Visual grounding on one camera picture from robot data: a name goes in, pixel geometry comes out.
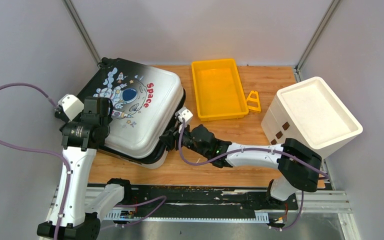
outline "cable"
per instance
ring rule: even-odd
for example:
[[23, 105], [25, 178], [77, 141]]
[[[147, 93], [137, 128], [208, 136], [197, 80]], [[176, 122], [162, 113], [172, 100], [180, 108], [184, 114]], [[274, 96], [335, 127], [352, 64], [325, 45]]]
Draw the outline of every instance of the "cable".
[[[131, 223], [127, 223], [127, 224], [122, 224], [121, 227], [124, 228], [124, 227], [129, 227], [129, 226], [133, 226], [135, 224], [138, 224], [140, 222], [142, 222], [143, 220], [149, 218], [149, 216], [151, 216], [157, 209], [159, 209], [167, 200], [167, 197], [166, 196], [159, 196], [159, 197], [156, 197], [154, 199], [151, 199], [149, 201], [145, 201], [145, 202], [141, 202], [141, 203], [137, 203], [137, 204], [132, 204], [132, 205], [115, 205], [115, 207], [121, 207], [121, 208], [133, 208], [133, 207], [139, 207], [139, 206], [143, 206], [143, 205], [146, 205], [146, 204], [150, 204], [150, 203], [153, 203], [157, 200], [160, 200], [162, 199], [162, 201], [158, 204], [158, 206], [156, 206], [150, 213], [148, 213], [146, 216], [142, 217], [141, 219], [137, 220], [137, 221], [134, 221], [134, 222], [131, 222]], [[105, 229], [109, 229], [109, 228], [112, 228], [112, 227], [116, 227], [118, 224], [116, 224], [115, 226], [114, 225], [109, 225], [109, 226], [105, 226], [103, 228], [101, 228], [100, 230], [105, 230]]]
[[[16, 82], [16, 83], [5, 84], [5, 85], [0, 86], [0, 91], [3, 90], [3, 89], [6, 89], [6, 88], [15, 87], [15, 86], [25, 86], [25, 87], [36, 89], [42, 95], [45, 96], [45, 98], [50, 102], [50, 104], [52, 104], [52, 106], [54, 108], [58, 107], [58, 105], [54, 102], [54, 100], [52, 100], [49, 97], [49, 95], [46, 94], [45, 91], [43, 91], [38, 86], [29, 84], [29, 83]], [[17, 145], [14, 145], [14, 144], [2, 141], [2, 140], [0, 140], [0, 145], [3, 145], [5, 147], [11, 148], [11, 149], [19, 150], [19, 151], [32, 152], [32, 153], [41, 153], [41, 154], [49, 154], [49, 155], [58, 157], [58, 158], [60, 158], [62, 160], [62, 163], [66, 167], [67, 172], [71, 171], [69, 162], [61, 154], [58, 154], [58, 153], [56, 153], [54, 151], [17, 146]], [[56, 221], [55, 232], [54, 232], [54, 235], [53, 235], [53, 239], [54, 240], [58, 239], [58, 231], [59, 231], [60, 225], [61, 225], [61, 217], [59, 217], [59, 216], [62, 215], [63, 212], [64, 212], [64, 206], [66, 204], [66, 199], [67, 199], [68, 189], [69, 189], [69, 186], [70, 186], [70, 181], [71, 181], [71, 175], [67, 174], [66, 181], [65, 181], [65, 187], [64, 187], [64, 190], [63, 190], [64, 192], [62, 194], [61, 206], [59, 207], [58, 220]]]
[[[236, 150], [232, 150], [232, 151], [228, 151], [228, 152], [222, 153], [222, 154], [220, 154], [220, 155], [218, 155], [216, 157], [211, 158], [208, 161], [203, 161], [203, 162], [198, 162], [198, 163], [190, 162], [190, 161], [188, 161], [185, 158], [185, 156], [183, 155], [183, 152], [182, 152], [182, 137], [183, 137], [183, 133], [185, 131], [185, 126], [186, 126], [185, 119], [182, 118], [182, 122], [183, 122], [183, 124], [182, 124], [181, 130], [180, 130], [180, 135], [179, 135], [179, 139], [178, 139], [178, 151], [179, 151], [180, 157], [183, 160], [183, 162], [185, 162], [185, 163], [187, 163], [189, 165], [192, 165], [192, 166], [201, 166], [201, 165], [204, 165], [204, 164], [209, 164], [209, 163], [212, 163], [215, 160], [221, 159], [221, 158], [223, 158], [223, 157], [225, 157], [225, 156], [227, 156], [229, 154], [239, 153], [239, 152], [242, 152], [242, 151], [262, 151], [262, 152], [267, 152], [267, 153], [270, 153], [272, 151], [272, 150], [266, 149], [266, 148], [247, 147], [247, 148], [243, 148], [243, 149], [236, 149]], [[298, 157], [296, 157], [294, 155], [291, 155], [291, 154], [289, 154], [287, 152], [279, 151], [279, 150], [273, 150], [273, 152], [275, 154], [281, 154], [283, 156], [291, 158], [291, 159], [297, 161], [298, 163], [306, 166], [307, 168], [313, 170], [314, 172], [323, 175], [326, 179], [329, 179], [329, 175], [327, 173], [325, 173], [323, 171], [320, 171], [319, 169], [311, 166], [310, 164], [304, 162], [303, 160], [299, 159]]]
[[303, 212], [303, 207], [304, 207], [304, 191], [301, 191], [301, 206], [299, 206], [299, 211], [298, 211], [298, 216], [296, 216], [295, 220], [293, 223], [287, 227], [271, 227], [279, 232], [289, 230], [295, 226], [295, 224], [298, 222], [298, 220], [301, 217], [301, 213]]

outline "yellow tray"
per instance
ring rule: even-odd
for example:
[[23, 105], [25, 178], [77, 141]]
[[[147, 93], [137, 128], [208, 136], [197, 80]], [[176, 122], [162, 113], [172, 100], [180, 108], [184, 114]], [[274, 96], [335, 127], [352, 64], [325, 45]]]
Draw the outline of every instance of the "yellow tray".
[[248, 114], [234, 59], [194, 61], [192, 75], [201, 121], [237, 119]]

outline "wooden surface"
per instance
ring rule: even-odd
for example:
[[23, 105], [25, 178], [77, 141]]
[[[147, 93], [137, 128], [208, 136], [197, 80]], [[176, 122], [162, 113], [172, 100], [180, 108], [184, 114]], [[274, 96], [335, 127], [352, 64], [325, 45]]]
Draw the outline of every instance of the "wooden surface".
[[[192, 111], [194, 118], [191, 129], [201, 124], [197, 117], [194, 82], [190, 66], [156, 66], [176, 73], [186, 91], [185, 106]], [[294, 84], [291, 67], [238, 66], [245, 97], [251, 90], [259, 94], [261, 113], [249, 112], [244, 118], [204, 122], [206, 128], [216, 138], [245, 145], [269, 145], [261, 121], [276, 92]], [[183, 153], [190, 162], [203, 162], [206, 159], [189, 149]], [[89, 174], [90, 183], [106, 183], [111, 178], [130, 180], [132, 184], [186, 185], [186, 186], [242, 186], [267, 187], [270, 180], [281, 174], [276, 169], [241, 166], [217, 168], [211, 164], [191, 166], [182, 161], [178, 151], [168, 153], [164, 164], [157, 169], [148, 169], [103, 153], [98, 153]]]

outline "gray wall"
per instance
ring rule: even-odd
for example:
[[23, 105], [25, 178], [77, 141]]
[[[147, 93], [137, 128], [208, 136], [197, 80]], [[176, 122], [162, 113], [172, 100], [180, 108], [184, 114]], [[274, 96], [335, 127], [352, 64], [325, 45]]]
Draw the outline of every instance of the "gray wall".
[[362, 239], [384, 239], [384, 1], [344, 0], [303, 75], [326, 80], [364, 128], [327, 163]]
[[297, 64], [331, 0], [72, 0], [101, 57]]
[[[60, 0], [0, 1], [0, 85], [26, 82], [56, 101], [97, 70]], [[40, 93], [0, 92], [0, 138], [60, 152], [61, 122]], [[0, 239], [35, 239], [61, 174], [60, 160], [0, 146]]]

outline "purple cable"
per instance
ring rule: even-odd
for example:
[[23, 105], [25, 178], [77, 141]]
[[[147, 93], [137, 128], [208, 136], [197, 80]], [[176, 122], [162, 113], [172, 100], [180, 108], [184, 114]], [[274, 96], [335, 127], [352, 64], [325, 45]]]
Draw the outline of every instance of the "purple cable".
[[[236, 150], [232, 150], [232, 151], [228, 151], [228, 152], [225, 152], [225, 153], [222, 153], [216, 157], [213, 157], [211, 158], [210, 160], [208, 161], [203, 161], [203, 162], [198, 162], [198, 163], [194, 163], [194, 162], [190, 162], [188, 161], [185, 156], [183, 155], [183, 152], [182, 152], [182, 137], [183, 137], [183, 133], [185, 131], [185, 119], [182, 118], [182, 128], [180, 130], [180, 135], [179, 135], [179, 139], [178, 139], [178, 151], [179, 151], [179, 154], [180, 154], [180, 157], [181, 159], [183, 160], [183, 162], [189, 164], [189, 165], [192, 165], [192, 166], [201, 166], [201, 165], [204, 165], [204, 164], [209, 164], [211, 162], [214, 162], [215, 160], [217, 159], [221, 159], [229, 154], [234, 154], [234, 153], [239, 153], [239, 152], [242, 152], [242, 151], [262, 151], [262, 152], [267, 152], [267, 153], [270, 153], [271, 150], [270, 149], [265, 149], [265, 148], [259, 148], [259, 147], [247, 147], [247, 148], [243, 148], [243, 149], [236, 149]], [[286, 156], [288, 158], [291, 158], [295, 161], [297, 161], [298, 163], [306, 166], [307, 168], [313, 170], [314, 172], [318, 173], [318, 174], [321, 174], [325, 177], [325, 179], [329, 179], [329, 175], [323, 171], [320, 171], [319, 169], [309, 165], [308, 163], [304, 162], [303, 160], [299, 159], [298, 157], [294, 156], [294, 155], [291, 155], [287, 152], [284, 152], [284, 151], [279, 151], [279, 150], [273, 150], [273, 152], [275, 154], [281, 154], [283, 156]]]
[[[167, 197], [166, 196], [159, 196], [159, 197], [156, 197], [154, 199], [151, 199], [149, 201], [144, 201], [144, 202], [141, 202], [141, 203], [137, 203], [137, 204], [132, 204], [132, 205], [115, 205], [115, 207], [121, 207], [121, 208], [133, 208], [133, 207], [139, 207], [139, 206], [143, 206], [143, 205], [146, 205], [146, 204], [150, 204], [150, 203], [153, 203], [157, 200], [160, 200], [162, 199], [162, 201], [158, 204], [158, 206], [156, 206], [150, 213], [148, 213], [146, 216], [142, 217], [141, 219], [137, 220], [137, 221], [134, 221], [134, 222], [131, 222], [131, 223], [127, 223], [127, 224], [122, 224], [122, 226], [124, 227], [129, 227], [129, 226], [133, 226], [135, 224], [138, 224], [140, 222], [142, 222], [143, 220], [149, 218], [149, 216], [151, 216], [157, 209], [159, 209], [163, 204], [164, 202], [167, 200]], [[105, 230], [105, 229], [109, 229], [109, 228], [112, 228], [114, 227], [114, 225], [109, 225], [109, 226], [105, 226], [103, 228], [101, 228], [100, 230]]]
[[[37, 91], [39, 91], [41, 94], [43, 94], [45, 96], [45, 98], [50, 102], [50, 104], [52, 104], [52, 106], [54, 108], [58, 107], [58, 105], [55, 104], [55, 102], [49, 97], [48, 94], [46, 94], [45, 91], [43, 91], [39, 87], [37, 87], [35, 85], [32, 85], [32, 84], [29, 84], [29, 83], [15, 82], [15, 83], [10, 83], [10, 84], [5, 84], [5, 85], [0, 86], [0, 91], [3, 90], [3, 89], [9, 88], [9, 87], [15, 87], [15, 86], [25, 86], [25, 87], [36, 89]], [[11, 149], [24, 151], [24, 152], [49, 154], [49, 155], [58, 157], [58, 158], [60, 158], [62, 160], [62, 163], [65, 165], [65, 167], [67, 169], [67, 172], [71, 171], [69, 162], [61, 154], [58, 154], [56, 152], [53, 152], [53, 151], [50, 151], [50, 150], [43, 150], [43, 149], [35, 149], [35, 148], [28, 148], [28, 147], [17, 146], [17, 145], [13, 145], [11, 143], [8, 143], [8, 142], [2, 141], [2, 140], [0, 140], [0, 145], [3, 145], [5, 147], [11, 148]], [[71, 181], [71, 175], [67, 174], [67, 178], [66, 178], [66, 181], [65, 181], [65, 188], [64, 188], [64, 192], [63, 192], [62, 200], [61, 200], [61, 206], [59, 208], [59, 215], [63, 214], [63, 212], [64, 212], [64, 206], [66, 204], [66, 199], [67, 199], [68, 189], [69, 189], [69, 186], [70, 186], [70, 181]], [[54, 240], [58, 239], [58, 231], [59, 231], [60, 225], [61, 225], [61, 218], [58, 217], [58, 220], [56, 221], [56, 226], [55, 226], [55, 233], [53, 235], [53, 239]]]
[[277, 231], [285, 231], [285, 230], [293, 228], [301, 217], [301, 213], [303, 212], [303, 206], [304, 206], [304, 191], [301, 191], [301, 205], [299, 206], [298, 216], [296, 216], [293, 223], [287, 227], [273, 227], [273, 229], [275, 229]]

